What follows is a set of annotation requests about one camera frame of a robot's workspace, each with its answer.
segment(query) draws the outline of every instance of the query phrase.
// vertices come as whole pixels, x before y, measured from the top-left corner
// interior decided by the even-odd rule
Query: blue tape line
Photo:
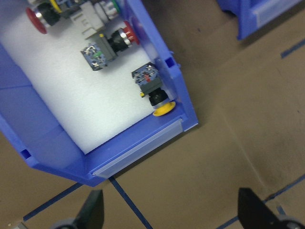
[[[287,49],[286,51],[281,53],[282,59],[285,58],[286,56],[290,55],[292,52],[295,50],[301,48],[303,45],[305,45],[305,39],[299,42],[298,44],[292,46],[290,49]]]
[[[300,177],[299,177],[297,180],[295,180],[294,182],[292,182],[292,183],[290,183],[289,185],[285,186],[284,188],[280,189],[279,191],[277,191],[277,192],[271,194],[269,197],[267,197],[265,200],[263,200],[263,203],[265,204],[265,203],[267,203],[268,201],[270,201],[270,200],[276,198],[277,196],[283,194],[284,192],[288,191],[289,189],[291,189],[293,186],[297,185],[298,183],[300,183],[300,182],[303,181],[304,179],[305,179],[305,174],[302,175],[302,176],[300,176]],[[279,207],[282,209],[284,215],[286,215],[284,209],[283,209],[281,206],[279,206]],[[238,217],[235,216],[234,218],[232,218],[232,219],[230,219],[229,221],[225,222],[224,224],[222,224],[221,226],[217,227],[216,229],[224,229],[224,228],[230,226],[231,224],[235,223],[237,220],[238,220]]]
[[[31,211],[29,214],[25,215],[23,217],[23,221],[25,222],[25,221],[29,220],[30,218],[32,218],[33,216],[36,216],[39,212],[45,210],[47,207],[51,206],[56,201],[58,201],[61,198],[65,197],[66,195],[70,194],[71,192],[75,191],[76,189],[78,189],[81,186],[82,186],[82,184],[76,183],[76,184],[72,185],[71,187],[67,188],[66,190],[64,190],[60,194],[54,196],[52,199],[48,200],[44,204],[40,205],[38,208],[36,208],[33,211]]]
[[[280,215],[286,215],[286,212],[284,211],[281,205],[277,206],[276,209]]]
[[[220,225],[216,229],[224,229],[224,228],[230,226],[231,224],[234,224],[237,220],[238,220],[238,217],[235,216],[234,218],[232,218],[229,221],[225,222],[224,224]]]
[[[124,189],[120,186],[120,184],[115,180],[114,177],[110,177],[109,181],[112,183],[112,185],[115,187],[115,189],[118,191],[118,193],[123,197],[123,199],[126,201],[126,203],[129,205],[129,207],[133,210],[133,212],[136,214],[136,216],[139,218],[139,220],[142,222],[142,224],[147,229],[153,229],[153,227],[149,224],[147,219],[144,217],[144,215],[140,212],[140,210],[137,208],[137,206],[133,203],[133,201],[129,198],[127,193],[124,191]]]
[[[274,199],[275,197],[281,195],[283,192],[286,192],[287,190],[291,189],[293,186],[295,186],[296,184],[300,183],[301,181],[303,181],[305,179],[305,174],[300,176],[297,180],[295,180],[294,182],[290,183],[289,185],[285,186],[284,188],[278,190],[277,192],[271,194],[269,197],[267,197],[265,199],[266,202],[268,202],[269,200]]]

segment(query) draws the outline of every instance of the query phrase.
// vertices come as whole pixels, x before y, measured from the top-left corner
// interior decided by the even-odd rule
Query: white foam
[[[106,26],[114,31],[114,24]],[[88,41],[69,20],[62,19],[46,35],[24,12],[13,20],[1,17],[0,27],[3,46],[84,153],[153,111],[131,77],[149,61],[141,46],[119,53],[109,67],[94,72],[80,54]]]

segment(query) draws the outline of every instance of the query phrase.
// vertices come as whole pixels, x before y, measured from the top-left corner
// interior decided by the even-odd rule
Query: blue storage bin
[[[144,118],[84,155],[0,45],[0,129],[30,167],[95,186],[198,123],[179,65],[141,1],[118,4],[159,69],[175,109]]]
[[[301,0],[217,0],[223,11],[238,17],[238,36],[242,40]]]

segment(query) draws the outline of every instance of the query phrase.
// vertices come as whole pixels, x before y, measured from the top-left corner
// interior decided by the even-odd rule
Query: electrical component
[[[171,102],[167,93],[161,89],[163,84],[159,71],[153,63],[149,62],[133,71],[132,77],[142,91],[140,96],[149,96],[149,101],[155,109],[154,116],[162,116],[174,109],[176,103]]]
[[[43,34],[56,24],[60,17],[71,18],[85,39],[105,28],[105,23],[119,15],[120,9],[114,0],[28,0],[40,2],[26,13],[33,25]]]
[[[117,52],[128,49],[132,42],[139,43],[130,24],[127,21],[125,21],[125,24],[125,28],[115,31],[109,39],[104,34],[99,34],[95,42],[81,50],[92,70],[97,71],[106,67],[109,62],[117,57]]]

